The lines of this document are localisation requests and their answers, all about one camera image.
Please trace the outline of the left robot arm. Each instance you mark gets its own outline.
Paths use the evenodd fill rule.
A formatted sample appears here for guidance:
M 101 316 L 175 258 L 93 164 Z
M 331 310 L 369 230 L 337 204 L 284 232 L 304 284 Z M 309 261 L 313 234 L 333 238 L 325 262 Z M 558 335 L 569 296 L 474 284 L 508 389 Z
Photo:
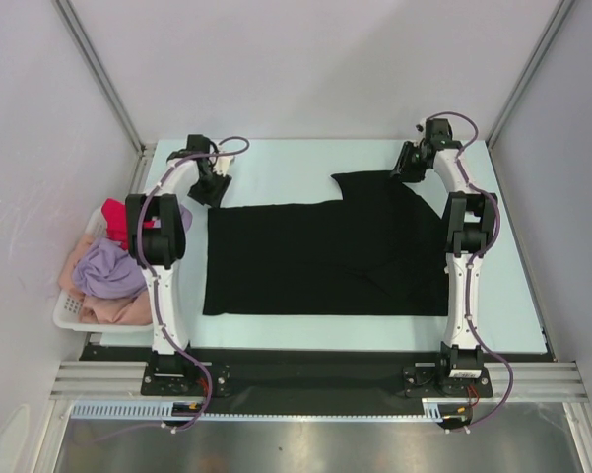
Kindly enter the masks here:
M 178 270 L 186 251 L 181 200 L 209 208 L 221 206 L 230 187 L 231 154 L 202 134 L 191 134 L 166 160 L 162 177 L 145 193 L 125 199 L 128 251 L 146 281 L 153 326 L 151 355 L 144 371 L 144 396 L 211 394 L 207 368 L 191 355 L 182 320 Z

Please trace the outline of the black t shirt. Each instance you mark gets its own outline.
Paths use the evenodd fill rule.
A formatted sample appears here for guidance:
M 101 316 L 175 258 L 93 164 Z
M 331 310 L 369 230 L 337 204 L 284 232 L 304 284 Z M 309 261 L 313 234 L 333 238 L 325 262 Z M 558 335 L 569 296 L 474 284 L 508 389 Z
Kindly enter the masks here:
M 446 316 L 439 215 L 385 170 L 332 178 L 339 200 L 209 211 L 204 314 Z

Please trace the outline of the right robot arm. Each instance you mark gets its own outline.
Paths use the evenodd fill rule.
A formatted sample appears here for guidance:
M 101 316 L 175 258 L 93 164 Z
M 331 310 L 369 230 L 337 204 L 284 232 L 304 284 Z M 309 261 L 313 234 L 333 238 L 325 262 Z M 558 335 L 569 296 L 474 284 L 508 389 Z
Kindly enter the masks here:
M 406 141 L 390 177 L 419 183 L 432 170 L 447 191 L 442 220 L 448 275 L 447 325 L 432 366 L 403 369 L 410 397 L 464 397 L 490 387 L 479 335 L 480 276 L 484 257 L 500 231 L 497 197 L 479 187 L 467 171 L 465 151 L 479 137 L 476 123 L 460 112 L 443 111 L 416 126 L 418 141 Z

